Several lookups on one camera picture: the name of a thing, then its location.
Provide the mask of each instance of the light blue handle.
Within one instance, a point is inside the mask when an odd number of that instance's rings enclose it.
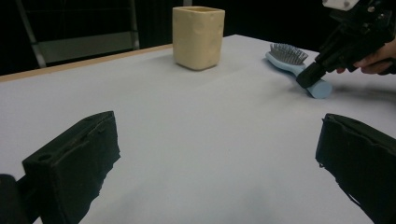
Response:
[[[282,63],[280,60],[276,59],[274,56],[271,55],[270,52],[265,53],[265,57],[270,61],[274,66],[292,72],[296,77],[305,70],[305,64],[302,65],[293,65],[289,63]],[[308,87],[307,90],[311,95],[316,99],[324,99],[332,93],[332,85],[320,79],[311,87]]]

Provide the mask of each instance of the blue hairbrush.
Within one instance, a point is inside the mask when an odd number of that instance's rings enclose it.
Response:
[[[288,44],[271,44],[270,48],[271,50],[265,53],[265,57],[274,66],[292,72],[296,77],[305,70],[304,60],[308,55],[300,49]],[[324,99],[332,93],[332,85],[320,79],[307,90],[312,97]]]

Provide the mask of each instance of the white tabletop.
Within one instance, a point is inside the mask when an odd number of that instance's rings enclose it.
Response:
[[[225,37],[201,72],[163,49],[2,82],[0,173],[21,178],[23,159],[113,110],[121,158],[81,223],[372,223],[315,152],[326,113],[396,137],[396,77],[328,74],[331,96],[314,99],[265,60],[269,44]]]

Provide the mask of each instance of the hairbrush bristles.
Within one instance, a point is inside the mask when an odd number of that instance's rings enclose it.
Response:
[[[301,65],[308,57],[308,55],[300,49],[288,44],[271,44],[270,48],[271,55],[283,63]]]

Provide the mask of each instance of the white robot part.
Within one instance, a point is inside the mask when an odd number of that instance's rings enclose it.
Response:
[[[323,6],[344,11],[352,9],[358,2],[359,0],[322,0]]]

